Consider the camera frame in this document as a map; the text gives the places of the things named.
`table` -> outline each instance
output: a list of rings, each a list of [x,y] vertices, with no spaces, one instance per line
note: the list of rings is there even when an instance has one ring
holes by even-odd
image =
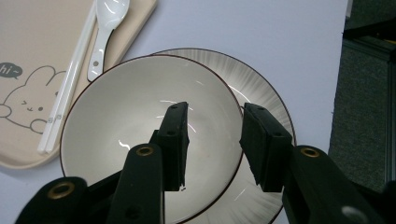
[[[213,49],[255,68],[287,106],[299,145],[329,149],[347,0],[159,0],[123,60],[164,49]],[[0,167],[0,222],[12,223],[37,190],[63,176],[59,159]],[[276,223],[288,223],[285,214]]]

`bowl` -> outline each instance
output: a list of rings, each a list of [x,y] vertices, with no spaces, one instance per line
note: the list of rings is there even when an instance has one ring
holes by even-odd
[[[121,170],[129,148],[147,143],[168,106],[188,102],[186,188],[165,193],[166,223],[186,220],[228,188],[242,158],[242,112],[212,70],[190,59],[151,55],[117,65],[72,106],[61,139],[66,176],[88,185]]]

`plate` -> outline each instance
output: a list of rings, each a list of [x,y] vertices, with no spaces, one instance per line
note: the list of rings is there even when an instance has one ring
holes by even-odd
[[[166,109],[188,102],[190,144],[186,188],[165,193],[165,219],[196,216],[227,189],[242,158],[242,112],[213,71],[190,59],[152,55],[99,76],[74,103],[64,125],[61,162],[66,176],[88,185],[121,170],[129,148],[147,143]]]
[[[202,63],[233,90],[240,105],[250,102],[268,109],[293,136],[290,114],[273,86],[249,65],[208,49],[169,49],[157,54],[177,55]],[[236,176],[222,196],[189,223],[270,223],[282,207],[280,193],[264,193],[255,185],[248,160],[243,157]]]

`brass screw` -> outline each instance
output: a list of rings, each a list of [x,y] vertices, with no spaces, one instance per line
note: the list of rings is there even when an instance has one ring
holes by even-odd
[[[139,156],[149,156],[154,152],[154,148],[152,147],[141,147],[138,148],[136,154]]]
[[[313,148],[309,148],[309,147],[303,147],[301,149],[301,153],[303,153],[305,156],[311,157],[311,158],[316,158],[316,157],[320,156],[320,154],[316,150],[314,150]]]
[[[75,185],[72,182],[64,181],[52,187],[47,196],[53,200],[61,199],[72,193],[74,189]]]

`beige tray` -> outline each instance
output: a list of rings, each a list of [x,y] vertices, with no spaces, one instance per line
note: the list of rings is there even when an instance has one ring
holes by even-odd
[[[37,146],[92,3],[0,3],[0,165],[31,168],[59,154],[59,146],[43,155]],[[120,62],[156,5],[157,0],[131,0],[127,16],[107,44],[105,70]],[[89,84],[87,64],[96,33],[97,24],[73,101]]]

